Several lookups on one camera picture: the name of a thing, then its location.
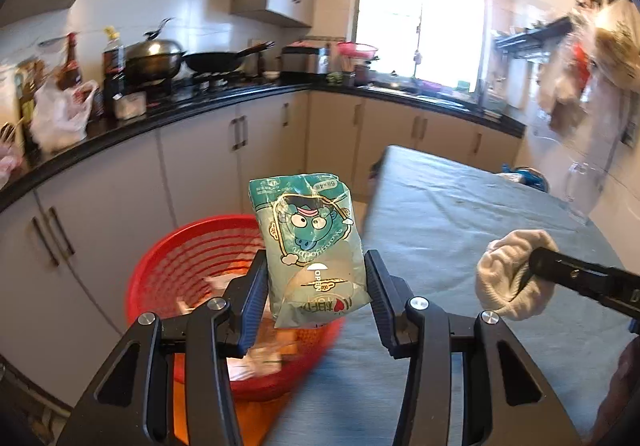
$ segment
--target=green plastic bag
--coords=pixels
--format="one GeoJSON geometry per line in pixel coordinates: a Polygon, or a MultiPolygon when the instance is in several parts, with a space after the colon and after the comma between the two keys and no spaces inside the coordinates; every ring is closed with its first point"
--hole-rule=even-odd
{"type": "Polygon", "coordinates": [[[249,182],[276,328],[316,328],[369,303],[349,189],[318,173],[249,182]]]}

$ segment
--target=gray tablecloth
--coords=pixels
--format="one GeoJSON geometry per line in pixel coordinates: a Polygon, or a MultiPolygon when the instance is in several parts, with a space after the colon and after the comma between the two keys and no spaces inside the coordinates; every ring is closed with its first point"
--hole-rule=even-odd
{"type": "MultiPolygon", "coordinates": [[[[378,249],[389,271],[404,277],[414,293],[448,312],[476,316],[481,306],[474,274],[487,244],[512,230],[539,228],[565,254],[620,266],[599,230],[575,222],[556,198],[477,169],[391,147],[363,243],[366,249],[378,249]]],[[[582,434],[593,425],[618,357],[632,339],[628,320],[557,287],[542,315],[508,322],[582,434]]],[[[370,307],[351,314],[337,345],[297,392],[267,444],[391,444],[407,369],[408,360],[393,360],[380,344],[370,307]]],[[[453,385],[458,392],[458,374],[453,385]]],[[[455,413],[460,413],[457,406],[455,413]]],[[[452,440],[459,441],[459,429],[452,426],[452,440]]]]}

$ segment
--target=pink bowl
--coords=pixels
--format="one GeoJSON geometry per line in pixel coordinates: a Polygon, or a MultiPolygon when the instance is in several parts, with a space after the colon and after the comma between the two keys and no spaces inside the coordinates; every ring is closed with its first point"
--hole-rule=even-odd
{"type": "Polygon", "coordinates": [[[353,41],[343,41],[338,43],[336,46],[338,47],[338,52],[342,56],[348,56],[351,58],[371,60],[376,55],[376,52],[378,52],[376,47],[353,41]]]}

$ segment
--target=hanging towel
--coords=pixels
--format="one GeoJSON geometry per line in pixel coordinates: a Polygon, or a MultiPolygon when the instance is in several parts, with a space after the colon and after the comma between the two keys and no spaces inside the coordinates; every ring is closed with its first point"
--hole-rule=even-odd
{"type": "Polygon", "coordinates": [[[489,244],[476,274],[476,295],[482,307],[511,320],[525,320],[545,309],[554,293],[552,282],[534,276],[524,287],[520,285],[535,248],[558,252],[544,230],[516,230],[489,244]]]}

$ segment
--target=wok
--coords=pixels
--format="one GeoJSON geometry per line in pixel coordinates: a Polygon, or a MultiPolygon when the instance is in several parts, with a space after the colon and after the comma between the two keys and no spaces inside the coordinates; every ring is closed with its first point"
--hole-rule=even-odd
{"type": "Polygon", "coordinates": [[[245,56],[265,51],[274,45],[273,41],[268,41],[240,52],[197,52],[187,54],[184,61],[197,74],[233,72],[242,64],[245,56]]]}
{"type": "Polygon", "coordinates": [[[145,33],[145,41],[127,47],[124,74],[128,84],[172,79],[180,72],[184,55],[180,44],[158,39],[169,20],[162,20],[158,29],[145,33]]]}

